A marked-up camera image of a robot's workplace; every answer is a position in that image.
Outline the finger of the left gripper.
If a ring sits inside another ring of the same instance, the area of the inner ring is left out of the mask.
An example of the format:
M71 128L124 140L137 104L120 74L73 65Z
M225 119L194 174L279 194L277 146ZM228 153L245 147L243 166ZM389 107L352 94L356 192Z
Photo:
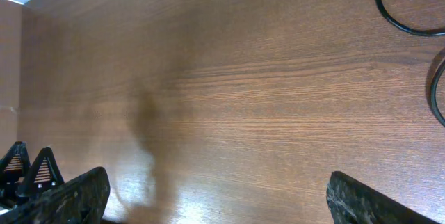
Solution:
M26 143L15 142L1 159L1 184L18 182L30 167Z
M21 198L32 198L64 183L52 149L45 147L25 174L16 194Z

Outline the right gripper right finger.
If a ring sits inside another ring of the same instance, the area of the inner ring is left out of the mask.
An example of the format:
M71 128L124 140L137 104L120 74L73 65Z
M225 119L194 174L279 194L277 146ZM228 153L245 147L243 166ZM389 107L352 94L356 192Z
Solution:
M335 224L438 224L341 171L331 174L326 200Z

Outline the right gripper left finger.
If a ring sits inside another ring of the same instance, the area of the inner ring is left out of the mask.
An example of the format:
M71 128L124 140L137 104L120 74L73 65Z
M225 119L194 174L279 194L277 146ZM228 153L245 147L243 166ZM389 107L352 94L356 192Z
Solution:
M104 215L110 189L106 170L96 167L2 214L1 224L98 224Z

